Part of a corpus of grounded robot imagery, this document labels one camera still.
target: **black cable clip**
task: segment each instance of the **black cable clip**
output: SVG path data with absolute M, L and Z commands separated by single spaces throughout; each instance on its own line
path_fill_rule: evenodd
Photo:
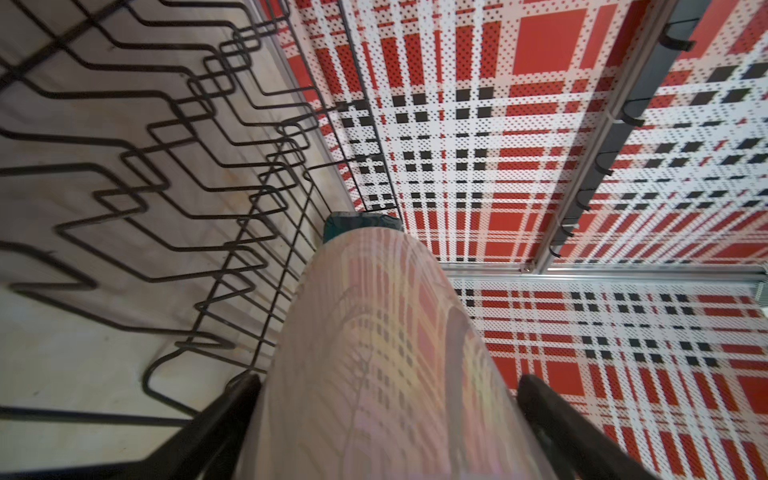
M 662 47 L 669 48 L 670 50 L 675 51 L 691 51 L 694 49 L 694 46 L 696 45 L 695 41 L 691 40 L 680 40 L 679 38 L 672 38 L 669 35 L 667 35 L 667 32 L 670 29 L 670 26 L 672 24 L 667 24 L 667 26 L 664 27 L 664 30 L 661 32 L 661 36 L 659 37 L 659 45 Z
M 598 155 L 597 155 L 597 156 L 594 158 L 594 169 L 595 169 L 595 170 L 596 170 L 596 171 L 597 171 L 599 174 L 608 175 L 608 176 L 610 177 L 611 175 L 613 175 L 613 174 L 614 174 L 614 171 L 613 171 L 613 170 L 609 170 L 609 169 L 607 169 L 607 168 L 605 168 L 605 167 L 602 167 L 602 166 L 601 166 L 601 165 L 598 163 L 598 158 L 600 158 L 600 156 L 601 156 L 601 155 L 605 155 L 605 154 L 618 154 L 618 153 L 619 153 L 619 152 L 617 152 L 617 151 L 604 151 L 604 152 L 600 152 L 600 153 L 599 153 L 599 154 L 598 154 Z
M 560 230 L 562 230 L 565 236 L 568 238 L 572 238 L 574 236 L 573 233 L 569 232 L 568 230 L 565 229 L 565 227 L 563 227 L 562 223 L 560 224 Z
M 619 120 L 623 121 L 627 125 L 631 125 L 637 128 L 645 125 L 645 120 L 643 120 L 642 118 L 635 118 L 629 115 L 626 111 L 624 111 L 627 105 L 632 103 L 633 101 L 643 101 L 643 100 L 650 100 L 650 98 L 635 98 L 634 100 L 625 101 L 624 104 L 621 105 L 621 115 L 619 115 Z
M 561 254 L 555 253 L 554 250 L 552 250 L 552 245 L 549 246 L 549 253 L 551 253 L 552 256 L 555 257 L 555 258 L 562 258 L 563 257 Z
M 578 196 L 581 195 L 583 192 L 594 192 L 597 191 L 596 188 L 581 188 L 578 192 L 576 192 L 576 198 L 574 199 L 574 203 L 577 207 L 581 208 L 583 211 L 588 212 L 589 210 L 592 210 L 589 205 L 585 205 L 581 202 L 581 200 L 578 199 Z

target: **black metal wire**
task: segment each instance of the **black metal wire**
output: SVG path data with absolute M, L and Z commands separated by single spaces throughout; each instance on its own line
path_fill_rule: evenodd
M 175 361 L 183 354 L 197 354 L 207 358 L 220 360 L 238 366 L 243 372 L 266 373 L 257 361 L 263 352 L 263 346 L 275 346 L 275 342 L 267 339 L 270 322 L 284 322 L 279 314 L 280 301 L 290 301 L 292 292 L 286 286 L 288 279 L 297 282 L 300 278 L 298 264 L 306 265 L 311 256 L 308 251 L 315 250 L 316 239 L 322 236 L 320 226 L 312 219 L 324 220 L 331 209 L 323 192 L 313 179 L 313 172 L 319 168 L 346 165 L 352 172 L 352 164 L 367 161 L 382 162 L 388 174 L 389 189 L 392 192 L 394 204 L 384 207 L 369 208 L 365 196 L 357 183 L 356 175 L 352 175 L 352 183 L 362 201 L 364 211 L 397 210 L 400 214 L 399 202 L 386 169 L 386 159 L 383 156 L 381 140 L 378 133 L 376 141 L 379 153 L 365 156 L 350 157 L 344 148 L 339 148 L 341 161 L 331 161 L 312 167 L 307 166 L 306 152 L 312 148 L 325 148 L 324 145 L 313 145 L 310 133 L 319 130 L 321 122 L 327 121 L 329 133 L 338 145 L 341 139 L 333 125 L 330 115 L 335 114 L 336 107 L 329 107 L 323 92 L 317 87 L 310 64 L 298 41 L 295 42 L 303 67 L 310 79 L 309 86 L 296 84 L 292 88 L 270 91 L 260 81 L 261 75 L 272 75 L 273 72 L 263 72 L 256 68 L 253 54 L 263 50 L 266 41 L 272 41 L 271 36 L 280 32 L 281 35 L 292 35 L 297 39 L 296 32 L 289 21 L 291 15 L 287 3 L 278 0 L 280 11 L 275 12 L 272 2 L 265 2 L 267 11 L 261 12 L 263 20 L 257 21 L 251 15 L 248 7 L 239 2 L 180 2 L 171 0 L 156 0 L 158 8 L 162 9 L 166 18 L 151 18 L 141 11 L 136 2 L 131 0 L 115 0 L 97 11 L 91 11 L 80 0 L 68 0 L 83 20 L 63 33 L 57 33 L 34 9 L 23 0 L 12 0 L 13 6 L 24 15 L 35 27 L 48 37 L 49 43 L 23 61 L 14 62 L 0 56 L 0 66 L 4 73 L 0 76 L 0 96 L 8 93 L 8 88 L 14 86 L 26 94 L 48 99 L 53 102 L 71 104 L 85 101 L 119 100 L 128 103 L 132 101 L 159 102 L 164 105 L 167 116 L 141 125 L 151 142 L 134 144 L 123 138 L 99 137 L 87 135 L 62 134 L 60 131 L 45 131 L 46 125 L 35 125 L 34 131 L 17 126 L 0 125 L 0 136 L 14 142 L 36 143 L 48 145 L 76 145 L 86 148 L 107 148 L 113 152 L 112 158 L 105 158 L 104 164 L 79 161 L 76 157 L 64 163 L 25 163 L 20 157 L 13 159 L 12 166 L 0 167 L 0 177 L 33 177 L 33 178 L 67 178 L 71 180 L 73 173 L 79 176 L 98 177 L 106 180 L 111 186 L 93 190 L 90 193 L 96 208 L 102 212 L 91 216 L 68 219 L 63 223 L 52 225 L 56 236 L 76 246 L 78 249 L 91 254 L 104 262 L 117 267 L 119 270 L 148 283 L 167 283 L 190 279 L 211 278 L 213 285 L 207 297 L 194 304 L 196 318 L 189 329 L 161 329 L 150 327 L 130 326 L 105 316 L 97 315 L 88 309 L 75 306 L 64 301 L 61 295 L 65 292 L 89 292 L 97 290 L 99 282 L 81 272 L 76 266 L 57 258 L 56 253 L 43 251 L 34 246 L 35 238 L 24 239 L 23 242 L 0 242 L 0 251 L 22 255 L 35 262 L 41 263 L 55 272 L 64 275 L 69 282 L 16 282 L 10 289 L 49 306 L 59 308 L 69 313 L 82 316 L 102 325 L 125 332 L 178 336 L 181 339 L 174 345 L 177 350 L 157 359 L 144 372 L 141 385 L 150 397 L 187 415 L 196 415 L 197 410 L 187 406 L 179 399 L 173 399 L 151 387 L 151 378 L 158 367 L 166 362 Z M 202 12 L 214 14 L 226 20 L 189 20 L 185 14 Z M 215 28 L 218 32 L 227 31 L 227 40 L 217 45 L 204 42 L 170 42 L 160 43 L 151 41 L 125 41 L 120 34 L 112 31 L 109 20 L 117 14 L 121 20 L 134 22 L 137 28 L 148 28 L 157 31 L 170 29 L 186 29 L 188 31 L 203 31 Z M 200 68 L 189 65 L 171 65 L 167 62 L 155 64 L 128 63 L 99 63 L 88 60 L 78 51 L 77 40 L 85 34 L 96 35 L 96 38 L 106 41 L 110 48 L 119 51 L 144 51 L 148 58 L 153 58 L 153 52 L 186 52 L 199 58 Z M 182 95 L 169 94 L 162 90 L 146 88 L 110 90 L 51 90 L 33 79 L 38 70 L 45 71 L 46 65 L 54 58 L 67 58 L 73 61 L 77 68 L 92 74 L 111 72 L 119 75 L 143 74 L 173 74 L 184 79 L 188 92 Z M 355 58 L 355 68 L 362 80 L 359 65 Z M 275 104 L 260 104 L 250 93 L 246 84 L 254 85 L 262 97 L 283 96 L 290 101 L 280 100 Z M 314 108 L 307 100 L 307 95 L 319 100 L 320 107 Z M 235 101 L 242 98 L 245 102 Z M 247 108 L 254 111 L 266 111 L 275 121 L 250 121 Z M 201 127 L 206 134 L 201 134 Z M 249 132 L 259 131 L 257 137 Z M 168 132 L 174 132 L 169 138 Z M 214 145 L 228 145 L 234 157 L 222 153 Z M 210 159 L 210 166 L 216 166 L 222 171 L 230 171 L 237 176 L 240 171 L 256 173 L 258 181 L 252 184 L 218 187 L 206 182 L 206 178 L 186 162 L 189 149 L 202 158 Z M 222 193 L 243 195 L 250 207 L 247 211 L 231 214 L 209 213 L 194 211 L 185 206 L 177 198 L 173 187 L 174 175 L 166 173 L 167 162 L 180 169 L 186 178 L 197 188 L 197 194 L 203 199 L 198 204 L 205 204 L 206 196 L 218 196 Z M 130 172 L 135 176 L 128 180 L 122 172 Z M 222 244 L 180 246 L 165 239 L 163 235 L 149 227 L 144 220 L 151 205 L 162 202 L 172 208 L 174 215 L 194 222 L 211 222 L 215 220 L 234 221 L 237 234 L 232 240 Z M 180 254 L 192 253 L 223 253 L 225 255 L 220 267 L 212 270 L 193 272 L 173 272 L 164 275 L 154 275 L 144 272 L 133 264 L 131 258 L 123 258 L 119 254 L 106 251 L 103 247 L 87 240 L 87 236 L 78 233 L 85 227 L 110 229 L 114 222 L 128 225 L 140 235 L 148 238 L 154 244 L 169 251 Z M 267 270 L 273 266 L 278 275 L 273 276 Z M 267 303 L 259 301 L 253 294 L 265 289 L 273 291 Z M 234 319 L 211 311 L 218 303 L 231 300 L 244 301 L 264 314 L 263 324 L 255 331 L 252 326 L 244 326 Z M 243 334 L 256 342 L 253 357 L 249 363 L 241 362 L 226 356 L 227 350 L 232 350 L 235 343 L 214 335 L 204 329 L 205 319 L 211 319 L 231 329 L 234 336 Z M 4 417 L 31 419 L 30 412 L 21 407 L 7 408 Z M 96 422 L 100 419 L 89 412 L 66 412 L 68 422 Z

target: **perforated metal panel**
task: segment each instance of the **perforated metal panel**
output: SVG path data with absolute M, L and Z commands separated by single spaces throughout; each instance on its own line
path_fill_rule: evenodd
M 765 3 L 712 2 L 559 262 L 766 258 L 766 18 Z
M 748 287 L 452 283 L 510 389 L 541 377 L 662 478 L 765 478 L 768 335 Z
M 339 104 L 327 121 L 343 134 L 329 146 L 359 160 L 342 167 L 358 208 L 399 207 L 440 260 L 519 263 L 655 5 L 302 0 L 295 27 Z M 713 2 L 562 261 L 765 257 L 765 8 Z

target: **red plaid panel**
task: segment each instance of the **red plaid panel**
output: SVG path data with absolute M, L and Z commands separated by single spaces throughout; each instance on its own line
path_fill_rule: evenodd
M 748 287 L 452 283 L 510 389 L 541 377 L 662 478 L 766 478 L 768 320 Z

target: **wire rack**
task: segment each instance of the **wire rack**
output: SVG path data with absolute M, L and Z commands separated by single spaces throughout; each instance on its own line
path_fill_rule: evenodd
M 323 221 L 353 208 L 348 191 L 362 198 L 338 167 L 385 163 L 381 144 L 365 157 L 329 153 L 329 137 L 344 143 L 339 107 L 316 86 L 286 4 L 10 0 L 3 9 L 4 280 L 104 326 L 169 336 L 176 349 L 146 368 L 142 389 L 196 415 L 155 389 L 153 374 L 189 355 L 266 373 Z M 295 80 L 285 44 L 309 80 Z M 17 406 L 2 418 L 183 424 Z

